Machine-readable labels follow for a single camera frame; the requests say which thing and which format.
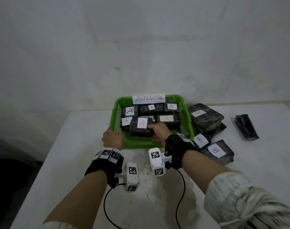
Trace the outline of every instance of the black wrapped package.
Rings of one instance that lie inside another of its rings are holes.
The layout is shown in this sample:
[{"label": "black wrapped package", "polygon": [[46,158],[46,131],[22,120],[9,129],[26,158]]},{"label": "black wrapped package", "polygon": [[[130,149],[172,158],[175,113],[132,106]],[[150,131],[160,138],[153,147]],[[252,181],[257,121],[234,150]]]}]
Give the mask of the black wrapped package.
[{"label": "black wrapped package", "polygon": [[129,132],[129,125],[132,120],[132,117],[124,117],[122,118],[122,131]]},{"label": "black wrapped package", "polygon": [[151,125],[152,119],[147,117],[132,117],[130,122],[129,131],[131,136],[145,136],[151,137],[154,135],[152,129],[147,128],[147,125]]},{"label": "black wrapped package", "polygon": [[164,111],[166,114],[173,114],[173,113],[178,113],[179,114],[179,109],[177,104],[168,104],[164,103]]},{"label": "black wrapped package", "polygon": [[140,115],[164,114],[163,104],[140,105]]},{"label": "black wrapped package", "polygon": [[207,135],[202,133],[195,133],[193,143],[197,151],[200,151],[200,149],[203,147],[208,146],[211,142],[211,139]]},{"label": "black wrapped package", "polygon": [[226,165],[234,160],[234,152],[227,146],[224,140],[217,141],[210,146],[204,147],[200,152],[208,158],[218,162],[220,165]]},{"label": "black wrapped package", "polygon": [[180,130],[181,121],[178,114],[157,115],[156,123],[165,123],[169,129]]},{"label": "black wrapped package", "polygon": [[235,117],[235,123],[246,140],[256,140],[259,138],[247,114],[237,115]]},{"label": "black wrapped package", "polygon": [[156,123],[156,117],[155,116],[142,116],[142,117],[151,118],[152,119],[152,123],[153,124]]},{"label": "black wrapped package", "polygon": [[190,119],[200,133],[206,133],[220,126],[224,116],[204,104],[194,104],[187,108]]},{"label": "black wrapped package", "polygon": [[209,138],[213,138],[214,136],[216,136],[217,134],[221,133],[223,130],[226,129],[226,125],[224,123],[221,122],[220,126],[218,126],[217,128],[206,132],[205,134],[207,136],[209,136]]},{"label": "black wrapped package", "polygon": [[139,106],[131,105],[122,107],[121,117],[136,117],[139,115]]}]

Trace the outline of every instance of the white table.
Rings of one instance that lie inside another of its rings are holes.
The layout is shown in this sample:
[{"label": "white table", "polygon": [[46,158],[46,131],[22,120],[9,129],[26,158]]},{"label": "white table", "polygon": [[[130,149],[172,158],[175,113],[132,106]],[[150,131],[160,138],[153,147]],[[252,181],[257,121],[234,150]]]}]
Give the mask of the white table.
[{"label": "white table", "polygon": [[[213,106],[225,116],[223,139],[234,151],[228,166],[243,172],[290,206],[290,110],[284,104]],[[234,126],[235,115],[249,114],[259,139],[245,141]],[[101,137],[109,125],[111,110],[71,112],[30,189],[12,229],[36,228],[62,198],[83,177],[94,154],[102,148]],[[124,163],[135,162],[140,186],[134,193],[123,187],[112,190],[106,200],[109,217],[123,228],[176,229],[175,208],[183,182],[175,170],[154,178],[148,150],[123,150]],[[186,193],[179,207],[182,228],[218,228],[204,211],[204,194],[184,173]],[[114,228],[106,219],[102,204],[94,228]]]}]

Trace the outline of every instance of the white shirt sleeve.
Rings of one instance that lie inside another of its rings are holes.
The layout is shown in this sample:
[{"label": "white shirt sleeve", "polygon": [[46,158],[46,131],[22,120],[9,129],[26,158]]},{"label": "white shirt sleeve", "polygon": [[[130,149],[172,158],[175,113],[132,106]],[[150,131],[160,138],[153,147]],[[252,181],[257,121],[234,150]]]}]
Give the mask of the white shirt sleeve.
[{"label": "white shirt sleeve", "polygon": [[239,173],[222,173],[210,182],[204,209],[221,228],[290,228],[290,208]]},{"label": "white shirt sleeve", "polygon": [[40,229],[78,229],[68,223],[48,222],[41,225]]}]

